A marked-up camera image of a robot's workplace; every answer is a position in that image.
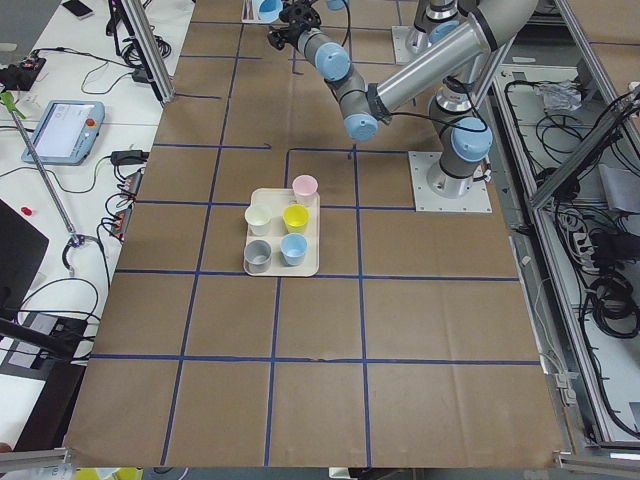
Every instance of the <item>white desk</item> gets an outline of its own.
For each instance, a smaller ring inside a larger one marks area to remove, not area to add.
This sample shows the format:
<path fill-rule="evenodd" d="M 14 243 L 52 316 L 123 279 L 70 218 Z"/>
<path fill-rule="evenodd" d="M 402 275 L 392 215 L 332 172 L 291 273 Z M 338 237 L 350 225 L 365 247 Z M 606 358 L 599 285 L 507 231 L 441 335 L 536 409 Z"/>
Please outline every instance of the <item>white desk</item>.
<path fill-rule="evenodd" d="M 95 12 L 85 20 L 77 20 L 69 12 L 59 7 L 36 43 L 35 48 L 64 46 L 94 55 L 119 61 L 115 55 L 113 38 L 104 34 L 109 19 L 107 4 L 104 0 L 84 0 Z M 147 9 L 155 33 L 161 35 L 172 47 L 171 56 L 166 59 L 170 73 L 175 71 L 179 52 L 182 49 L 189 19 L 193 11 L 191 0 L 156 0 Z M 120 24 L 120 37 L 127 36 Z M 55 171 L 66 189 L 84 190 L 91 185 L 94 169 L 100 158 L 113 150 L 151 149 L 155 132 L 162 114 L 162 107 L 156 100 L 151 87 L 134 84 L 125 78 L 107 95 L 86 95 L 80 91 L 80 85 L 86 73 L 102 62 L 92 58 L 68 55 L 58 52 L 43 52 L 47 64 L 38 81 L 30 92 L 20 95 L 18 107 L 27 115 L 25 125 L 34 128 L 50 100 L 91 100 L 101 101 L 105 105 L 105 122 L 91 154 L 79 166 L 47 166 Z M 130 71 L 124 67 L 110 64 L 96 75 L 96 81 L 87 84 L 91 91 L 106 90 L 123 73 Z M 0 108 L 0 125 L 11 125 L 8 113 Z M 21 166 L 20 156 L 24 144 L 16 131 L 0 130 L 0 175 Z M 122 167 L 128 174 L 139 166 Z M 113 167 L 107 160 L 98 170 L 95 188 L 86 194 L 70 194 L 56 186 L 71 220 L 77 230 L 85 235 L 95 236 L 95 229 L 103 216 L 106 216 L 104 202 L 110 195 L 117 193 L 118 183 L 113 175 Z M 69 276 L 61 262 L 62 249 L 67 243 L 68 234 L 51 198 L 44 188 L 43 181 L 35 170 L 20 170 L 0 178 L 0 198 L 16 211 L 23 206 L 33 210 L 33 215 L 25 217 L 49 238 L 46 256 L 40 268 L 32 290 L 58 278 Z M 119 243 L 103 232 L 101 238 L 105 244 L 107 262 L 111 274 L 120 254 Z M 96 315 L 100 316 L 107 297 L 106 274 L 100 251 L 95 244 L 88 243 L 70 253 L 70 261 L 75 275 L 93 283 L 99 292 Z M 29 301 L 26 308 L 64 311 L 88 311 L 93 305 L 94 294 L 90 287 L 80 282 L 61 282 L 46 288 Z M 88 327 L 86 333 L 95 333 L 96 327 Z M 11 341 L 0 342 L 0 347 L 8 348 Z M 88 353 L 88 345 L 80 345 L 78 355 Z M 0 351 L 0 361 L 5 353 Z M 0 441 L 14 445 L 19 438 L 33 405 L 44 383 L 42 381 L 0 375 Z"/>

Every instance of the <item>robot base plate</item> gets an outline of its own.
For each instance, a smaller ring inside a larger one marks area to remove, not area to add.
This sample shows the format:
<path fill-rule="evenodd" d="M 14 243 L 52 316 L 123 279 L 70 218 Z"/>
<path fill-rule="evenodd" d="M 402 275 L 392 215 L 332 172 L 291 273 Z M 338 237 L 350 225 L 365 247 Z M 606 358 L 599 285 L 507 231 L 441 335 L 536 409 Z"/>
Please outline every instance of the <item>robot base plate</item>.
<path fill-rule="evenodd" d="M 440 152 L 409 152 L 411 183 L 416 212 L 437 213 L 492 213 L 489 193 L 485 182 L 473 182 L 469 192 L 461 198 L 451 200 L 431 190 L 427 183 L 427 172 L 440 160 Z M 480 167 L 475 176 L 482 175 Z"/>
<path fill-rule="evenodd" d="M 396 56 L 396 65 L 406 65 L 411 63 L 417 55 L 409 51 L 406 42 L 413 27 L 391 27 L 391 38 L 393 39 L 393 53 Z"/>

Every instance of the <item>brown paper surface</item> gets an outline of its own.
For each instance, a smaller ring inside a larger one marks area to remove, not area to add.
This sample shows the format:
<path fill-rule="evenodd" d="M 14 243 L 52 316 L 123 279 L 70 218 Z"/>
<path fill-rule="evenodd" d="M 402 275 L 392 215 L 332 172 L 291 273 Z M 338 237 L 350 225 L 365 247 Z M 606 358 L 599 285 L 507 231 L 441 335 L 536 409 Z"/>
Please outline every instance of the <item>brown paper surface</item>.
<path fill-rule="evenodd" d="M 380 29 L 411 24 L 410 3 L 352 2 L 368 81 L 398 69 Z M 341 39 L 344 12 L 317 5 Z M 196 4 L 185 96 L 165 108 L 66 440 L 76 461 L 550 466 L 561 438 L 501 193 L 490 215 L 412 211 L 404 152 L 440 150 L 431 125 L 398 117 L 354 146 L 320 76 L 240 7 Z M 320 184 L 320 271 L 246 276 L 251 192 L 301 173 Z"/>

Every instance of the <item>computer monitor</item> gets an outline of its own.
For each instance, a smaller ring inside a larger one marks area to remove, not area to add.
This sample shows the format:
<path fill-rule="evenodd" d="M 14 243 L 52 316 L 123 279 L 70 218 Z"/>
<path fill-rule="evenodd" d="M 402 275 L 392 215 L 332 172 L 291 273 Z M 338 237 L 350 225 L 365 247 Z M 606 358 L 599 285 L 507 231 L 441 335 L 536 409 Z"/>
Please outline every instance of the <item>computer monitor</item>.
<path fill-rule="evenodd" d="M 0 318 L 20 309 L 49 240 L 19 213 L 0 200 Z"/>

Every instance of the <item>gray floor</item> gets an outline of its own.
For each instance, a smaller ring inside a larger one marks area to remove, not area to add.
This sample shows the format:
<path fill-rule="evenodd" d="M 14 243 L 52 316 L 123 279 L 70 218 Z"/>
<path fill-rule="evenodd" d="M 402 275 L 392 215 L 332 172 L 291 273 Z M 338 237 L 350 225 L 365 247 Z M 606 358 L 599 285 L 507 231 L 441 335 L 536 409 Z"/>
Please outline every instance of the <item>gray floor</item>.
<path fill-rule="evenodd" d="M 29 54 L 58 5 L 60 0 L 0 0 L 0 43 L 18 45 L 13 52 L 0 52 L 0 65 L 19 62 Z"/>
<path fill-rule="evenodd" d="M 16 43 L 13 53 L 0 53 L 0 64 L 19 61 L 26 56 L 42 33 L 60 0 L 0 0 L 0 43 Z M 515 46 L 511 55 L 529 56 L 525 47 Z M 575 57 L 575 49 L 558 45 L 539 46 L 538 64 L 553 64 L 558 59 L 570 64 Z M 145 480 L 178 480 L 184 469 L 170 469 L 157 473 L 153 469 L 144 472 Z M 325 480 L 327 469 L 319 468 L 212 468 L 190 469 L 184 480 Z M 388 480 L 607 480 L 615 477 L 599 475 L 574 475 L 561 470 L 442 470 L 420 469 L 403 471 L 386 477 Z"/>

